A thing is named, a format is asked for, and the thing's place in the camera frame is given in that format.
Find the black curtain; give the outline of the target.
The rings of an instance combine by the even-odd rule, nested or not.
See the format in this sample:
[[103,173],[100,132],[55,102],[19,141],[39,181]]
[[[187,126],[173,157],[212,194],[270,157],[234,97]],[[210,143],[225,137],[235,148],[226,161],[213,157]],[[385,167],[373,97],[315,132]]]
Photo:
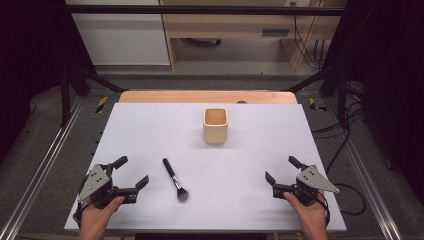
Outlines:
[[92,71],[65,0],[0,0],[0,162],[30,115],[33,96],[73,65]]
[[347,0],[326,62],[352,35],[344,73],[364,87],[386,156],[424,205],[424,0]]

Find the black upright frame post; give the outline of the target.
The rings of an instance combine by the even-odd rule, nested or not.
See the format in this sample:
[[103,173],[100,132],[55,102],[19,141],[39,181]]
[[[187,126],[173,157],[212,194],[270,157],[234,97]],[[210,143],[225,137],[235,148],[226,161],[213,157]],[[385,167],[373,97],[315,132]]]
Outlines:
[[338,105],[337,105],[337,118],[342,128],[347,128],[347,117],[346,117],[346,86],[347,82],[344,77],[344,73],[340,73],[340,79],[338,84]]
[[61,105],[62,105],[62,121],[61,126],[64,127],[70,118],[70,95],[69,95],[69,82],[67,79],[66,69],[63,69],[60,75],[61,87]]

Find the light wooden desk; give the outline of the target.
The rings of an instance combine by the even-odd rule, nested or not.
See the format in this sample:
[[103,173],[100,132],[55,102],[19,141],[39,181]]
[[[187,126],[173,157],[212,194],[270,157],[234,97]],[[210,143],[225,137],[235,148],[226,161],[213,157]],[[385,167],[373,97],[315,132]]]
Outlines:
[[[347,0],[159,0],[162,6],[253,6],[343,8]],[[313,39],[329,41],[339,23],[338,16],[204,15],[165,14],[171,39],[274,38],[281,41],[292,70],[302,65]],[[289,29],[287,37],[262,37],[263,29]]]

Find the aluminium floor rail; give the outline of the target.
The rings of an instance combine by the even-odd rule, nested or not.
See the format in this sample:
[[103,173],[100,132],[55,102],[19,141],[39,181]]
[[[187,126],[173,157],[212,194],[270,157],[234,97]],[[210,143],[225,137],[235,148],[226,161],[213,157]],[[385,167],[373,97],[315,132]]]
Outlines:
[[43,160],[38,166],[37,171],[18,202],[13,214],[1,228],[0,240],[14,240],[17,236],[81,111],[84,101],[84,97],[75,98],[74,104],[71,108],[70,117],[65,124],[59,128],[53,142],[50,144],[48,151],[44,155]]
[[386,240],[403,240],[377,186],[366,169],[357,148],[349,137],[345,137],[348,156],[354,172],[361,184],[369,206]]

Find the beige square cup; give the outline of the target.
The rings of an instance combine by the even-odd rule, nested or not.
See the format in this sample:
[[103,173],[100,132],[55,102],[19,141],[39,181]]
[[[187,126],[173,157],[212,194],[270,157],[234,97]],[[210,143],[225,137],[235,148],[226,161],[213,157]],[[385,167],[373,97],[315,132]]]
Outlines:
[[228,133],[228,114],[224,108],[204,110],[203,139],[207,144],[224,144]]

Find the person's right hand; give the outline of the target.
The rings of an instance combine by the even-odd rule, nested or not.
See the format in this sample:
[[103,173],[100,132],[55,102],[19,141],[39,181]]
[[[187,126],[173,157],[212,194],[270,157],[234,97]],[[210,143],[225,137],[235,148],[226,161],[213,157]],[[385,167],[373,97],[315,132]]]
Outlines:
[[326,232],[326,210],[323,206],[325,200],[322,192],[318,193],[316,202],[310,206],[304,206],[289,192],[285,192],[283,196],[295,210],[304,233],[315,235]]

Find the person's left hand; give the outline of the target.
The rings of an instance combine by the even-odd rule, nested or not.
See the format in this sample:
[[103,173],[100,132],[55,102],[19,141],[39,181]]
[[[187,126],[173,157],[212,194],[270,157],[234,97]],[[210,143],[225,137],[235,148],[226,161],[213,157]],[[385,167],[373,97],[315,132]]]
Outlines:
[[81,229],[104,231],[112,215],[123,204],[123,197],[116,197],[104,209],[89,205],[82,211]]

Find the black makeup brush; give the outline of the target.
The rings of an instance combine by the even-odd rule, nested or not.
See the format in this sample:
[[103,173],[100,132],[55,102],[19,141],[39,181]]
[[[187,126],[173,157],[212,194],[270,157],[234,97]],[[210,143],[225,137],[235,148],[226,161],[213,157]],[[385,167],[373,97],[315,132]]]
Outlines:
[[163,159],[163,164],[164,164],[164,166],[165,166],[165,168],[166,168],[166,170],[167,170],[167,172],[168,172],[170,178],[172,179],[173,184],[174,184],[174,186],[176,188],[177,199],[180,202],[187,201],[188,198],[189,198],[189,193],[188,193],[188,191],[186,189],[184,189],[181,186],[181,184],[180,184],[180,182],[179,182],[179,180],[178,180],[178,178],[177,178],[177,176],[176,176],[176,174],[175,174],[175,172],[174,172],[174,170],[173,170],[172,166],[170,165],[170,163],[169,163],[169,161],[168,161],[167,158],[164,158]]

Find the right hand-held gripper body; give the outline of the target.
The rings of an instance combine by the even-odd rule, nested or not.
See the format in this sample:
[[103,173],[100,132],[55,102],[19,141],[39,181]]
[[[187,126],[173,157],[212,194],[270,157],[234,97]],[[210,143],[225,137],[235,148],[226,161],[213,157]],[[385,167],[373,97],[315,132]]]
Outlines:
[[304,206],[312,205],[320,190],[339,193],[340,190],[324,177],[315,166],[302,165],[301,172],[296,176],[296,182],[292,185],[284,185],[271,178],[271,187],[274,198],[284,199],[284,193],[294,195]]

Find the wooden table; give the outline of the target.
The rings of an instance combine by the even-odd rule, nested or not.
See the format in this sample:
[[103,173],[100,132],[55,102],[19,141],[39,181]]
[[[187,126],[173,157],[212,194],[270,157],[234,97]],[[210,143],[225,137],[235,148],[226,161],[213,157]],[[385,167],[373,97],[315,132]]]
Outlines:
[[281,91],[125,91],[119,103],[240,103],[297,104],[296,96]]

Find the black diagonal frame strut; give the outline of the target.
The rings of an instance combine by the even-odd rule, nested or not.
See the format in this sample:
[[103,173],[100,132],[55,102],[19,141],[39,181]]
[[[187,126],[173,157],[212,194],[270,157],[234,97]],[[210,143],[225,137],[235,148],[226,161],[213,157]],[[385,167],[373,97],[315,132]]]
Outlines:
[[94,80],[96,83],[106,87],[107,89],[115,92],[115,93],[123,93],[125,92],[124,88],[121,88],[108,80],[100,77],[97,73],[88,71],[81,66],[78,65],[69,65],[68,69],[76,74],[79,74],[79,77],[76,80],[71,81],[71,85],[76,91],[76,93],[80,96],[87,95],[90,92],[90,88],[86,83],[86,79]]
[[303,80],[302,82],[289,87],[288,89],[285,89],[285,92],[291,92],[291,93],[297,93],[300,90],[302,90],[303,88],[311,85],[312,83],[315,83],[317,81],[320,80],[329,80],[330,78],[333,77],[333,75],[336,73],[336,68],[333,66],[330,66],[328,68],[325,68],[317,73],[315,73],[314,75],[308,77],[307,79]]

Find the white cabinet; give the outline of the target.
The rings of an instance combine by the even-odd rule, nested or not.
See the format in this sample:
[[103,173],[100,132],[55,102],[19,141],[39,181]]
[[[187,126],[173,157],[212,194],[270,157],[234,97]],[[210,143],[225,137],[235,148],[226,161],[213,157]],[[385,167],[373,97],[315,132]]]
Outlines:
[[95,66],[169,65],[160,14],[73,14]]

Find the yellow black tape marker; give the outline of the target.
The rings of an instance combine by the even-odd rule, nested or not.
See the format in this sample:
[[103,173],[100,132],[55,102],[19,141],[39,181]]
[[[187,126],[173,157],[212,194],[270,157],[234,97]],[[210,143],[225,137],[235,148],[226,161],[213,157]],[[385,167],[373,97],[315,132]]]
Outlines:
[[317,111],[320,111],[320,112],[326,112],[327,111],[327,108],[326,107],[322,107],[322,106],[320,107],[320,106],[318,106],[316,104],[314,98],[309,98],[309,107],[312,110],[317,110]]
[[98,105],[97,105],[97,108],[95,110],[95,113],[101,113],[107,101],[108,101],[108,97],[107,96],[101,97],[101,99],[98,102]]

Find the white table board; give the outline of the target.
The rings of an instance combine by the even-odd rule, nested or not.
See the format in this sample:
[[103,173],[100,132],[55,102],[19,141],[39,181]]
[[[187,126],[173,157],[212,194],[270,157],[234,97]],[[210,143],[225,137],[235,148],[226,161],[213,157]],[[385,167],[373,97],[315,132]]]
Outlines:
[[[203,140],[203,104],[114,105],[95,163],[121,156],[128,162],[114,171],[120,188],[144,176],[148,185],[136,203],[121,207],[108,225],[130,232],[274,232],[296,230],[297,216],[284,200],[273,197],[265,172],[291,185],[299,171],[289,163],[320,166],[317,147],[299,104],[228,104],[227,140]],[[163,159],[181,186],[177,191]]]

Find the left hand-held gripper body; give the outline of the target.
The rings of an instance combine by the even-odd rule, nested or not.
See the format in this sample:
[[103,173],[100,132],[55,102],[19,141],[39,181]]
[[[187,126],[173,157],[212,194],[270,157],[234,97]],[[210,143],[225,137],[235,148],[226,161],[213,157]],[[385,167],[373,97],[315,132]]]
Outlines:
[[112,173],[119,169],[122,163],[96,164],[82,182],[77,201],[82,208],[91,203],[97,209],[104,209],[113,199],[122,196],[124,204],[137,201],[137,188],[120,189],[113,185]]

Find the black horizontal frame bar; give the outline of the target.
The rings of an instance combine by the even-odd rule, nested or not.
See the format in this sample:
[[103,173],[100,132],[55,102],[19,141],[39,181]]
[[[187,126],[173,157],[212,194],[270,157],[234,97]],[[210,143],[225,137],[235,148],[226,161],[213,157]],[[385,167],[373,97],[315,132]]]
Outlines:
[[343,8],[253,6],[66,5],[71,13],[342,16]]

